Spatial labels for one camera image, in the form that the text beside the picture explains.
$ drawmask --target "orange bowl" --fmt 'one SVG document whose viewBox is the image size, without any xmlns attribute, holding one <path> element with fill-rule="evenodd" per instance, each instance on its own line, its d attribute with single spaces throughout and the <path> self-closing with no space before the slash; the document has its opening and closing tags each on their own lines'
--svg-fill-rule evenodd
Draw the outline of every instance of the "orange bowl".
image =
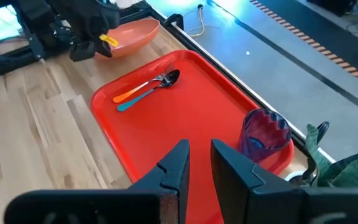
<svg viewBox="0 0 358 224">
<path fill-rule="evenodd" d="M 159 27 L 160 22 L 158 20 L 142 19 L 109 30 L 107 35 L 119 42 L 119 47 L 110 45 L 112 57 L 122 57 L 144 47 L 157 35 Z M 101 54 L 96 54 L 95 58 L 107 59 Z"/>
</svg>

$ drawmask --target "black clamp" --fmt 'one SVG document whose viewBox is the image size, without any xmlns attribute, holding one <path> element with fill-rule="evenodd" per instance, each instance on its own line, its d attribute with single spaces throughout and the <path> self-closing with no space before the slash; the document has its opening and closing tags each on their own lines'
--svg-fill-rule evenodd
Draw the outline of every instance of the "black clamp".
<svg viewBox="0 0 358 224">
<path fill-rule="evenodd" d="M 183 16 L 181 14 L 174 13 L 164 21 L 164 25 L 172 25 L 173 22 L 177 23 L 177 26 L 181 30 L 185 30 L 185 23 L 183 22 Z"/>
<path fill-rule="evenodd" d="M 7 206 L 5 224 L 186 222 L 190 147 L 181 140 L 126 190 L 36 190 Z"/>
<path fill-rule="evenodd" d="M 225 223 L 358 223 L 358 189 L 292 185 L 217 139 L 211 162 Z"/>
</svg>

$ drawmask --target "green plant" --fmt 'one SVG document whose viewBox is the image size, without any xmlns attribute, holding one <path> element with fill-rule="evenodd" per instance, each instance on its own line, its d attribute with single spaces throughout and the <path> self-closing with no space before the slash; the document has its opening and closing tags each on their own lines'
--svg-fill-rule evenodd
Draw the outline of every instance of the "green plant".
<svg viewBox="0 0 358 224">
<path fill-rule="evenodd" d="M 358 154 L 332 164 L 318 152 L 318 129 L 308 124 L 307 130 L 306 148 L 316 163 L 316 176 L 304 183 L 310 187 L 358 187 Z"/>
</svg>

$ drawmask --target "orange striped tape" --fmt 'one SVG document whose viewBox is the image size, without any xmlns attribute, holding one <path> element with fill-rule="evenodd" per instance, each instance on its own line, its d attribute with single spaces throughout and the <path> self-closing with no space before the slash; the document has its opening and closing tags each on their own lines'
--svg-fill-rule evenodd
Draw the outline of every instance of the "orange striped tape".
<svg viewBox="0 0 358 224">
<path fill-rule="evenodd" d="M 289 22 L 278 16 L 276 13 L 271 11 L 266 6 L 262 5 L 262 3 L 258 2 L 257 0 L 251 0 L 250 1 L 253 5 L 258 7 L 262 12 L 266 13 L 266 15 L 270 16 L 272 19 L 277 21 L 279 24 L 287 28 L 289 31 L 293 32 L 297 37 L 299 37 L 301 40 L 305 41 L 307 44 L 312 46 L 314 49 L 316 49 L 318 52 L 322 53 L 324 56 L 326 56 L 328 59 L 342 67 L 345 71 L 349 72 L 355 77 L 358 77 L 358 70 L 350 65 L 349 63 L 345 62 L 343 59 L 338 57 L 336 54 L 332 53 L 325 47 L 321 46 L 318 42 L 313 40 L 308 35 L 304 34 L 302 31 L 297 29 L 295 26 L 291 25 Z"/>
</svg>

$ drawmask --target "plastic cup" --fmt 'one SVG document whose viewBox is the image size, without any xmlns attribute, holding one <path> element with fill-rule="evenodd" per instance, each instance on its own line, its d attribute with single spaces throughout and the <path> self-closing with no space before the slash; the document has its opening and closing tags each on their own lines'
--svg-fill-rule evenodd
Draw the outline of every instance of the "plastic cup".
<svg viewBox="0 0 358 224">
<path fill-rule="evenodd" d="M 290 140 L 290 127 L 280 114 L 256 109 L 244 118 L 238 151 L 258 163 L 285 148 Z"/>
</svg>

